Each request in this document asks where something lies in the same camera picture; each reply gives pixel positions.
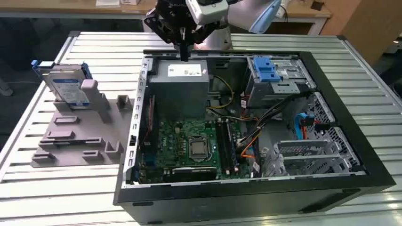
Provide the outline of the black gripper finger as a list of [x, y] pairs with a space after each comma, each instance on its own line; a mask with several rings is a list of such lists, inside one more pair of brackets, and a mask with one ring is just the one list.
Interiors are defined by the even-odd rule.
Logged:
[[210, 24], [202, 25], [198, 28], [198, 25], [192, 23], [190, 26], [186, 26], [184, 31], [184, 61], [188, 61], [190, 52], [192, 50], [194, 44], [202, 44], [206, 38], [211, 35], [214, 30], [220, 26], [219, 22], [212, 22]]
[[145, 15], [145, 25], [153, 31], [153, 33], [161, 38], [167, 44], [173, 44], [175, 49], [180, 53], [180, 60], [184, 62], [184, 39], [183, 30], [173, 29], [159, 15], [156, 8], [153, 8]]

